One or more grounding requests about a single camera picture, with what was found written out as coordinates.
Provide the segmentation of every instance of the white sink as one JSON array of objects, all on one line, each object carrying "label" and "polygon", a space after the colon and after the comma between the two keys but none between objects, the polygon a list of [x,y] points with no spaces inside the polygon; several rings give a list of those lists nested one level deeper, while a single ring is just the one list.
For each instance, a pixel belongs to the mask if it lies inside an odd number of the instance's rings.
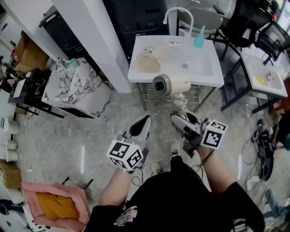
[{"label": "white sink", "polygon": [[282,97],[288,96],[278,68],[272,66],[271,62],[264,65],[262,59],[246,53],[241,53],[241,58],[245,64],[253,89]]},{"label": "white sink", "polygon": [[[128,74],[129,81],[149,83],[160,74],[187,75],[191,84],[222,87],[224,81],[213,42],[205,40],[203,48],[196,48],[193,43],[194,38],[190,38],[190,45],[183,46],[182,36],[136,36]],[[159,61],[159,72],[139,71],[139,54],[146,49]]]}]

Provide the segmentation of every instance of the yellow object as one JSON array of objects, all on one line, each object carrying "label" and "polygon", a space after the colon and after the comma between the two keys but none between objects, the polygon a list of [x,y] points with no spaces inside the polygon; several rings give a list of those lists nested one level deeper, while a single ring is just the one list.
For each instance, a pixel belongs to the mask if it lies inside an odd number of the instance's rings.
[{"label": "yellow object", "polygon": [[71,198],[50,193],[36,193],[41,208],[49,220],[69,218],[78,220],[79,215]]},{"label": "yellow object", "polygon": [[258,82],[259,82],[260,84],[264,84],[264,79],[261,78],[261,77],[259,77],[259,78],[258,78]]}]

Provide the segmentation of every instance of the printed graphic on shirt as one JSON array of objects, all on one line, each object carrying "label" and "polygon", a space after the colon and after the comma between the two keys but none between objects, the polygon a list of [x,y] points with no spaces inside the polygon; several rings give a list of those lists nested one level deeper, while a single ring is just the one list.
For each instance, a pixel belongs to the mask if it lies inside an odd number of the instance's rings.
[{"label": "printed graphic on shirt", "polygon": [[116,143],[113,149],[110,151],[110,155],[113,155],[118,158],[123,158],[129,149],[129,145],[123,143]]},{"label": "printed graphic on shirt", "polygon": [[132,206],[124,211],[114,222],[114,226],[123,227],[127,222],[133,222],[137,216],[137,206]]},{"label": "printed graphic on shirt", "polygon": [[246,219],[237,219],[234,220],[234,228],[231,230],[231,232],[247,232],[249,231],[249,227],[246,225]]}]

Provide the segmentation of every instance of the white pillar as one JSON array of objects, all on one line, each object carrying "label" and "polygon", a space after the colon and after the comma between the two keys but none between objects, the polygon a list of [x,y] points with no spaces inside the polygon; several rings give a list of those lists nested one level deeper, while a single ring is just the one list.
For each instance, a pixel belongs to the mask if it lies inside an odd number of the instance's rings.
[{"label": "white pillar", "polygon": [[53,60],[67,59],[44,28],[39,28],[43,13],[53,5],[51,0],[0,0],[0,4],[18,26]]},{"label": "white pillar", "polygon": [[131,92],[129,65],[102,0],[52,2],[114,88]]}]

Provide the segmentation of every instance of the shoe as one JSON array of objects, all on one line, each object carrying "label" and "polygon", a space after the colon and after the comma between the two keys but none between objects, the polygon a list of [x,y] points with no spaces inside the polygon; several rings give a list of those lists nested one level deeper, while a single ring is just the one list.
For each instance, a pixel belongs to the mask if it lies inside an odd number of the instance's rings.
[{"label": "shoe", "polygon": [[171,145],[171,156],[176,156],[180,154],[180,146],[179,146],[179,141],[175,141],[172,145]]},{"label": "shoe", "polygon": [[267,195],[270,194],[272,192],[272,190],[270,188],[266,188],[265,190],[265,198],[267,199]]},{"label": "shoe", "polygon": [[163,170],[163,168],[160,166],[160,164],[158,164],[158,163],[156,163],[156,162],[154,162],[153,164],[152,164],[152,166],[151,166],[151,168],[152,168],[152,175],[154,174],[154,175],[158,175],[158,174],[161,174],[161,173],[163,173],[164,172],[164,170]]}]

